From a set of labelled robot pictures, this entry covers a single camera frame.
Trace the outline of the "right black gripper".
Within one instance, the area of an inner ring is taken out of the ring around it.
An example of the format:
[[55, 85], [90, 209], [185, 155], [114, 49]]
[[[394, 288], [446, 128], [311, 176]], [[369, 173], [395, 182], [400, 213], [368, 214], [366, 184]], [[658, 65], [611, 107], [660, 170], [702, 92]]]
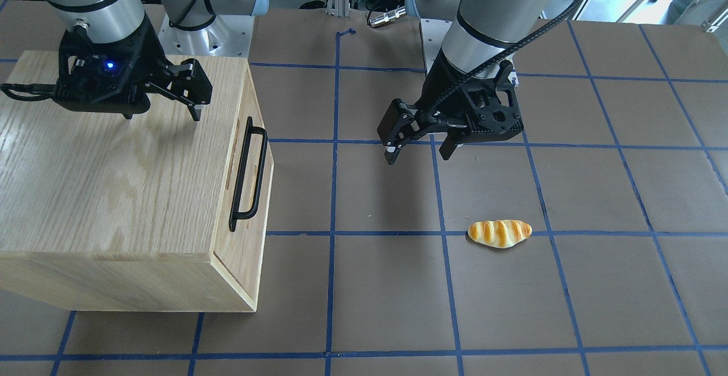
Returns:
[[89, 29], [78, 23], [63, 34], [55, 103], [70, 111], [117, 113], [131, 120], [150, 109], [147, 94], [156, 93], [184, 104], [193, 121], [200, 121], [213, 84], [197, 59], [171, 64], [150, 23], [112, 43], [93, 43]]

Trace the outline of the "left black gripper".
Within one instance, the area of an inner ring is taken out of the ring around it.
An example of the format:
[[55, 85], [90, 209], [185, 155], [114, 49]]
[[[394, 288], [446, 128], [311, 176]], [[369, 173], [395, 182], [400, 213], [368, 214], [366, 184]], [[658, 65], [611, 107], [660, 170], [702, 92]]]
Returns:
[[446, 58], [436, 58], [418, 106], [393, 99], [377, 127], [387, 164], [396, 162], [403, 146], [427, 133], [448, 132], [439, 148], [443, 160], [450, 160], [465, 143], [507, 141], [519, 135], [524, 124], [510, 78], [513, 64], [506, 59], [493, 68], [491, 78], [466, 80], [436, 105], [439, 96], [463, 75]]

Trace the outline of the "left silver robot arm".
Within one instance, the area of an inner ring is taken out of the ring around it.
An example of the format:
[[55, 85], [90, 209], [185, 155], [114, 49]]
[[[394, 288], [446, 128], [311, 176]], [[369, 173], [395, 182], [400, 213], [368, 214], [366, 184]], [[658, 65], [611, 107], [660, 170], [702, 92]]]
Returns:
[[379, 123], [387, 163], [428, 134], [445, 134], [444, 160], [465, 143], [520, 134], [513, 55], [569, 18], [581, 1], [406, 0], [408, 15], [445, 20], [450, 27], [419, 99], [412, 104], [393, 99]]

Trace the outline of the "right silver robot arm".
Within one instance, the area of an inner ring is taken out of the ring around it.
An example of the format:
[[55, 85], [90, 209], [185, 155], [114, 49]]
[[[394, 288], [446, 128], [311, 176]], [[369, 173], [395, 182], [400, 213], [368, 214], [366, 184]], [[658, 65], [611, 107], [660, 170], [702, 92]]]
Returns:
[[65, 24], [58, 48], [58, 77], [51, 85], [3, 84], [8, 98], [54, 101], [76, 112], [146, 113], [149, 94], [187, 107], [199, 121], [213, 86], [198, 56], [218, 55], [230, 39], [221, 16], [258, 16], [270, 0], [161, 0], [182, 52], [172, 63], [142, 0], [45, 0]]

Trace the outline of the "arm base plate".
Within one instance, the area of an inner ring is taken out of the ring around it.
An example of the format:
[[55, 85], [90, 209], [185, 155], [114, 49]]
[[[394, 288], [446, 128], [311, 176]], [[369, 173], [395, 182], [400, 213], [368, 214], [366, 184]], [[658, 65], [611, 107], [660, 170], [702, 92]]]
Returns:
[[422, 52], [426, 73], [429, 73], [431, 70], [450, 26], [452, 26], [452, 21], [448, 20], [420, 20]]
[[253, 38], [254, 16], [219, 15], [207, 28], [182, 31], [162, 21], [159, 41], [168, 55], [247, 58]]

